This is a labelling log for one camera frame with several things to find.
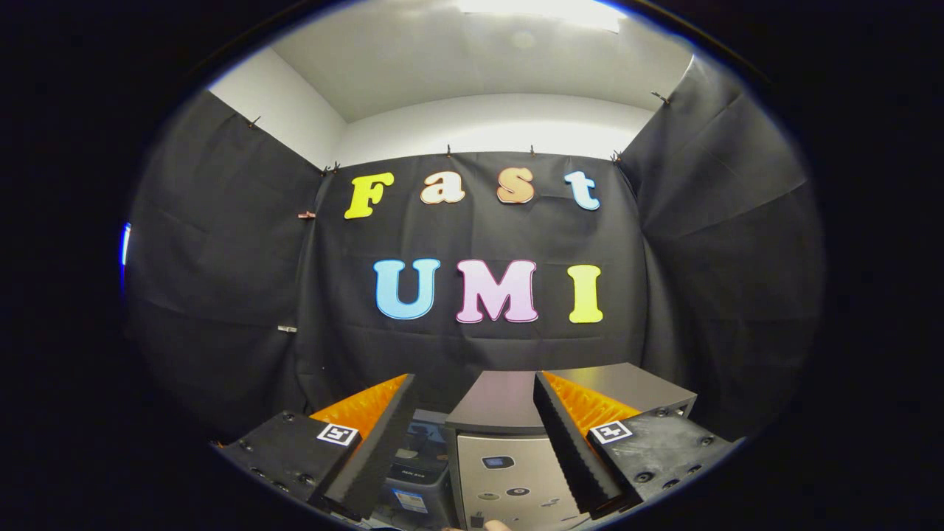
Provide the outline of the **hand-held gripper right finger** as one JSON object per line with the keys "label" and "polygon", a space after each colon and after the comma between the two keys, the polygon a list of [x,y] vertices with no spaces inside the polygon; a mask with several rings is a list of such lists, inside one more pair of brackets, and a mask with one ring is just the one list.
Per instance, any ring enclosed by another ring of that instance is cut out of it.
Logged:
{"label": "hand-held gripper right finger", "polygon": [[737,447],[689,417],[697,395],[648,371],[536,371],[533,401],[581,512],[652,504]]}

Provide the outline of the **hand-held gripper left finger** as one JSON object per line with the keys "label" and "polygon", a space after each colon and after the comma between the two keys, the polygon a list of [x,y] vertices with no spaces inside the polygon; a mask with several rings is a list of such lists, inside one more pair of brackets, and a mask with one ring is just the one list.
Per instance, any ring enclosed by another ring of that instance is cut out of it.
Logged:
{"label": "hand-held gripper left finger", "polygon": [[414,417],[414,380],[399,375],[313,414],[276,413],[219,454],[298,504],[364,520]]}

